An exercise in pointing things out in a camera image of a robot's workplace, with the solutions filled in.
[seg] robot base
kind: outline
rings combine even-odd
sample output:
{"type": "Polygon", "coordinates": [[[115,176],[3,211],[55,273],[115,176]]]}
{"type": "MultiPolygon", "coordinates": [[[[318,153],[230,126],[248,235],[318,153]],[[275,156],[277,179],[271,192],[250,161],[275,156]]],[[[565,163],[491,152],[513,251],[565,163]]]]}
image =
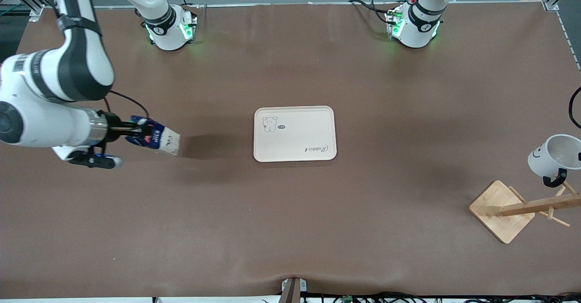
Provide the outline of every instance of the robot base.
{"type": "Polygon", "coordinates": [[[187,43],[193,43],[197,26],[197,16],[192,15],[192,12],[178,5],[170,6],[176,12],[176,22],[167,30],[167,34],[155,34],[146,26],[151,43],[166,51],[176,50],[187,43]]]}
{"type": "Polygon", "coordinates": [[[414,24],[409,21],[409,3],[394,8],[393,15],[385,14],[388,22],[394,22],[394,25],[388,24],[388,35],[390,39],[398,39],[403,45],[410,48],[421,48],[427,45],[438,30],[440,22],[428,32],[420,32],[414,24]]]}

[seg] wooden post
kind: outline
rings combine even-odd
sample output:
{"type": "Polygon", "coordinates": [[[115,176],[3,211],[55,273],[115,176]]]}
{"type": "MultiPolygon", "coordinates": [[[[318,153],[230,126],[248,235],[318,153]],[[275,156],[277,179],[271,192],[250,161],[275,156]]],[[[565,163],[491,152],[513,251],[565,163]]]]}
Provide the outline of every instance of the wooden post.
{"type": "Polygon", "coordinates": [[[516,216],[529,214],[531,212],[545,211],[548,210],[550,206],[555,210],[581,206],[581,195],[579,193],[574,193],[552,198],[542,198],[527,203],[505,205],[498,210],[498,214],[502,216],[516,216]]]}
{"type": "MultiPolygon", "coordinates": [[[[516,195],[516,196],[517,196],[517,198],[518,198],[519,200],[521,200],[521,202],[523,202],[523,203],[527,203],[527,200],[525,200],[525,198],[523,198],[523,197],[522,197],[522,195],[521,195],[521,194],[519,194],[519,193],[517,192],[517,190],[515,190],[515,189],[514,189],[514,187],[512,187],[512,186],[509,186],[509,187],[508,187],[508,189],[509,189],[509,190],[511,190],[511,191],[512,191],[512,193],[513,193],[514,195],[516,195]]],[[[563,192],[564,192],[564,191],[565,191],[565,187],[563,186],[563,187],[561,187],[561,190],[557,192],[556,196],[559,196],[559,195],[563,194],[563,192]]],[[[568,223],[566,223],[566,222],[564,222],[564,221],[560,220],[559,218],[555,218],[555,217],[549,218],[549,215],[548,215],[548,214],[546,214],[544,211],[539,211],[539,212],[537,212],[537,214],[540,214],[540,215],[541,215],[541,216],[543,216],[543,217],[547,217],[547,219],[548,219],[548,220],[552,220],[552,221],[554,221],[554,222],[558,223],[559,225],[563,225],[563,226],[565,226],[565,227],[571,227],[571,225],[570,225],[570,224],[568,224],[568,223]]]]}
{"type": "MultiPolygon", "coordinates": [[[[561,196],[563,194],[563,192],[566,190],[565,186],[561,186],[561,189],[556,193],[556,197],[561,196]]],[[[548,208],[548,216],[547,219],[548,220],[552,220],[553,219],[553,214],[555,213],[555,208],[553,206],[550,206],[548,208]]]]}

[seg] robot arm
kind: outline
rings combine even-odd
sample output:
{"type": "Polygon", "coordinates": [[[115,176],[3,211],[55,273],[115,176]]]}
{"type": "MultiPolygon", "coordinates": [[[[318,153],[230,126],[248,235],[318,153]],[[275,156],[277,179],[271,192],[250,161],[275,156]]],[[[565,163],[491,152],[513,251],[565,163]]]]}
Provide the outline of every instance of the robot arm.
{"type": "Polygon", "coordinates": [[[95,146],[144,134],[113,113],[79,107],[101,100],[114,82],[91,0],[57,0],[60,48],[9,57],[2,63],[0,140],[22,147],[52,147],[62,160],[112,168],[120,160],[96,156],[95,146]]]}
{"type": "Polygon", "coordinates": [[[175,50],[193,41],[197,17],[166,0],[127,0],[145,21],[149,38],[163,50],[175,50]]]}
{"type": "Polygon", "coordinates": [[[408,47],[420,48],[436,36],[440,17],[450,0],[415,0],[388,14],[388,33],[408,47]]]}

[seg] white mug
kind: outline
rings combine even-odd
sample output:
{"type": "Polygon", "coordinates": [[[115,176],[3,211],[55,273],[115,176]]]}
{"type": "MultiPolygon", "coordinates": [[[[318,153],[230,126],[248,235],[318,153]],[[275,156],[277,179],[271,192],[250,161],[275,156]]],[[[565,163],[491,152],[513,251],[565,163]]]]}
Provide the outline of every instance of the white mug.
{"type": "Polygon", "coordinates": [[[529,154],[529,167],[543,177],[546,186],[561,185],[567,171],[581,169],[581,140],[567,134],[553,135],[529,154]]]}

